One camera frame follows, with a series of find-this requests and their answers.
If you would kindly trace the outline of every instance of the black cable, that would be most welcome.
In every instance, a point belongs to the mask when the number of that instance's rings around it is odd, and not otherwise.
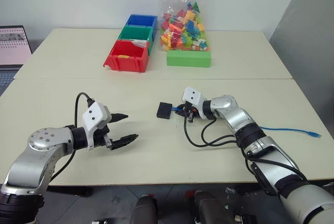
[[[87,99],[90,99],[90,97],[85,93],[85,92],[80,92],[77,95],[77,98],[75,99],[75,109],[74,109],[74,127],[77,128],[78,127],[78,104],[79,104],[79,99],[80,96],[84,95],[86,96]],[[67,166],[70,164],[70,162],[73,160],[74,155],[75,155],[75,150],[73,150],[71,156],[69,157],[68,161],[65,163],[65,165],[63,165],[62,168],[59,169],[58,172],[56,172],[50,179],[50,182],[53,181],[61,172],[64,171],[65,168],[67,168]]]
[[[261,162],[261,163],[267,163],[267,164],[272,164],[272,165],[276,165],[276,166],[279,166],[279,167],[283,167],[283,168],[286,168],[286,169],[289,169],[291,170],[292,172],[294,172],[295,174],[299,175],[299,177],[301,177],[303,180],[307,181],[307,178],[306,176],[301,172],[299,171],[298,169],[294,168],[294,167],[291,167],[289,165],[286,165],[286,164],[283,164],[283,163],[280,163],[280,162],[276,162],[276,161],[272,161],[272,160],[265,160],[265,159],[259,159],[259,158],[250,158],[248,157],[244,150],[241,148],[241,153],[242,155],[244,156],[245,160],[246,160],[246,166],[248,168],[248,170],[254,174],[251,169],[249,168],[248,166],[248,162],[247,160],[249,161],[253,161],[253,162]]]
[[[80,96],[84,95],[86,96],[87,99],[90,99],[90,97],[85,93],[85,92],[80,92],[77,95],[77,98],[75,99],[75,109],[74,109],[74,127],[77,128],[78,127],[78,103],[79,103],[79,99]]]
[[[208,125],[206,125],[205,129],[206,129],[208,126],[210,126],[210,124],[213,124],[213,123],[214,123],[214,122],[210,122]],[[213,143],[216,143],[216,142],[220,141],[221,139],[224,139],[224,138],[227,138],[227,137],[231,137],[231,136],[233,137],[233,135],[224,135],[224,136],[219,137],[218,139],[215,139],[214,141],[209,142],[209,143],[206,142],[206,141],[204,140],[204,142],[205,142],[204,145],[196,144],[196,143],[192,142],[192,140],[190,139],[190,137],[189,137],[189,135],[188,135],[188,132],[187,132],[187,116],[184,117],[183,129],[184,129],[184,133],[185,133],[185,135],[186,135],[188,141],[189,141],[193,146],[195,146],[195,147],[208,147],[208,146],[212,146]],[[227,142],[223,142],[223,143],[220,143],[220,144],[217,144],[217,145],[214,145],[214,146],[222,146],[222,145],[225,145],[225,144],[228,144],[228,143],[236,143],[236,141],[235,141],[235,140],[228,140]]]
[[[253,161],[253,162],[262,162],[262,163],[277,165],[277,166],[289,169],[292,172],[294,172],[295,174],[299,175],[299,177],[301,177],[304,181],[307,181],[306,176],[301,171],[299,171],[298,169],[293,168],[289,165],[286,165],[286,164],[283,164],[283,163],[280,163],[280,162],[276,162],[276,161],[272,161],[272,160],[264,160],[264,159],[258,159],[258,158],[248,158],[248,160]]]
[[[232,134],[228,134],[228,135],[221,136],[221,137],[215,139],[214,141],[212,141],[212,142],[210,142],[210,143],[208,143],[208,142],[205,141],[205,139],[204,139],[204,132],[205,132],[205,130],[206,130],[209,126],[211,126],[214,122],[217,121],[217,118],[216,118],[215,116],[213,116],[213,117],[214,117],[213,121],[211,121],[209,124],[207,124],[207,125],[203,128],[203,130],[202,130],[202,132],[201,132],[201,135],[200,135],[200,136],[201,136],[201,138],[202,138],[202,141],[203,141],[206,145],[211,146],[211,147],[219,147],[219,146],[223,146],[223,145],[228,144],[228,143],[236,143],[235,140],[228,140],[227,142],[222,142],[222,143],[219,143],[219,144],[213,144],[213,143],[215,143],[215,142],[217,142],[217,141],[219,141],[219,140],[221,140],[221,139],[225,139],[225,138],[228,138],[228,137],[234,137],[234,135],[232,135]]]

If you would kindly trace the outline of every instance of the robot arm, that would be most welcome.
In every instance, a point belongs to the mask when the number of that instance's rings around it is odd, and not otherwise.
[[[296,223],[333,223],[334,197],[308,183],[296,163],[259,128],[252,117],[230,95],[205,99],[191,87],[183,102],[198,110],[202,119],[226,120],[250,168],[268,195],[279,195]]]
[[[83,148],[117,149],[138,137],[133,134],[113,142],[107,136],[107,123],[122,120],[127,115],[111,114],[106,106],[93,100],[88,105],[82,116],[83,127],[49,127],[29,136],[26,149],[13,163],[1,188],[0,223],[34,222],[61,157]]]

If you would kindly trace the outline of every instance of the white table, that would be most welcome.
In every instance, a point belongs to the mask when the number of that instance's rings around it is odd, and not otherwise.
[[[16,79],[290,79],[262,32],[209,31],[210,68],[166,65],[156,37],[145,73],[103,69],[120,30],[54,29]]]
[[[110,151],[99,147],[80,150],[53,185],[110,185],[150,183],[210,183],[255,181],[247,171],[240,150],[234,144],[223,148],[198,149],[188,143],[183,118],[156,118],[160,101],[178,105],[186,86],[193,86],[208,99],[234,95],[259,125],[293,127],[322,134],[312,138],[295,132],[266,133],[295,160],[309,179],[334,177],[334,141],[300,91],[295,81],[282,80],[14,80],[0,97],[0,179],[27,145],[28,136],[43,127],[73,123],[74,100],[85,91],[122,112],[128,119],[109,124],[113,139],[138,133],[130,145]],[[79,115],[86,108],[83,99]],[[188,132],[199,142],[208,121],[188,124]],[[223,120],[207,131],[213,139],[229,130]],[[57,164],[61,167],[69,157]]]

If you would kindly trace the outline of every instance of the plastic bin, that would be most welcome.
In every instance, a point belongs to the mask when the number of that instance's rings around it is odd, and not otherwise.
[[[154,35],[157,28],[157,16],[153,15],[139,15],[139,14],[131,14],[129,19],[127,20],[126,26],[142,26],[142,27],[152,27],[153,35],[152,39],[154,40]]]
[[[147,40],[149,42],[148,54],[153,46],[153,28],[140,26],[125,26],[118,37],[120,40]]]
[[[131,40],[117,40],[103,67],[107,65],[113,70],[144,73],[148,62],[149,42],[144,45],[143,48]]]

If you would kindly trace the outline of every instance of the green box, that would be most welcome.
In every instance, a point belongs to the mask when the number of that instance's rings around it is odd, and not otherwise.
[[[210,67],[211,52],[206,51],[167,51],[167,66]]]
[[[153,46],[153,28],[152,27],[136,27],[125,26],[118,36],[120,40],[147,40],[150,42],[148,47],[148,54],[151,53]]]

